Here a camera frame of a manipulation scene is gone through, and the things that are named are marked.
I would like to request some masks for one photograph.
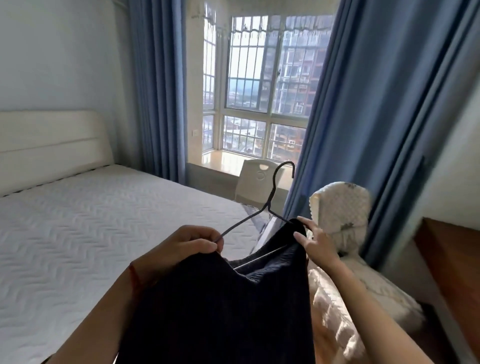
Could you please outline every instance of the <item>window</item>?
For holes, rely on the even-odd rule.
[[[202,150],[213,148],[213,115],[205,115],[203,121],[203,143]]]
[[[333,20],[234,16],[227,34],[205,22],[204,151],[298,162]]]

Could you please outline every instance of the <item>chair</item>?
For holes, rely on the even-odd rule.
[[[256,208],[262,208],[273,188],[273,174],[278,165],[267,159],[251,159],[243,162],[234,200]],[[282,178],[281,168],[275,178],[278,182]]]

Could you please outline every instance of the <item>white headboard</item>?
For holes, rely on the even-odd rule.
[[[0,112],[0,196],[113,164],[95,111]]]

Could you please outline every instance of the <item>window sill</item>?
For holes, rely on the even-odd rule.
[[[239,177],[243,162],[250,159],[255,158],[227,152],[224,150],[212,150],[202,155],[201,166]],[[292,168],[290,166],[283,166],[282,168],[284,168],[285,171],[283,172],[282,178],[278,183],[278,187],[288,191],[292,186],[293,181],[291,172]]]

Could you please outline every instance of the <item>person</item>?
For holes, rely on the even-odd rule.
[[[335,247],[312,220],[298,217],[313,232],[309,240],[294,233],[308,257],[337,286],[374,364],[432,364],[407,333],[381,308],[365,286],[340,260]],[[203,226],[182,226],[157,247],[133,261],[142,286],[161,279],[178,262],[196,253],[221,253],[220,233]],[[126,269],[71,334],[48,364],[111,364],[135,309],[130,272]]]

